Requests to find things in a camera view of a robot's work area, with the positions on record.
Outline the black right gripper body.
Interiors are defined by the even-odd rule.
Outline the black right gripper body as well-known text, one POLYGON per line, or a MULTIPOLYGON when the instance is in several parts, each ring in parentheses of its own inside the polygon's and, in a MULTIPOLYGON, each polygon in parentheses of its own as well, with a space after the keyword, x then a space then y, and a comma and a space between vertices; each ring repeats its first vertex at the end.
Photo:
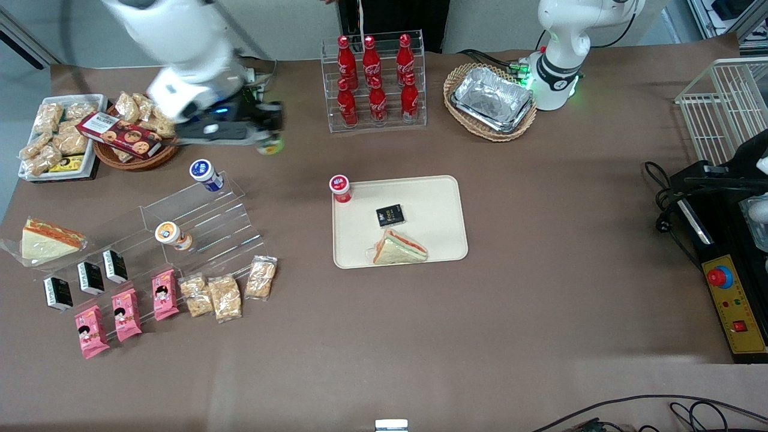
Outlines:
POLYGON ((215 104, 176 126, 178 139, 197 144, 246 145, 258 133, 251 110, 235 103, 215 104))

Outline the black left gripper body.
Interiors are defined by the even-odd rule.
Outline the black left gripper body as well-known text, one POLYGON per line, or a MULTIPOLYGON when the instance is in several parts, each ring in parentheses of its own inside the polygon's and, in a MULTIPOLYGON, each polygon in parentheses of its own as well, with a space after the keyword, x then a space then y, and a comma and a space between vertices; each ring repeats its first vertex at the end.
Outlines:
POLYGON ((757 166, 760 159, 766 157, 767 129, 761 131, 738 147, 732 159, 727 162, 728 173, 738 178, 766 179, 757 166))

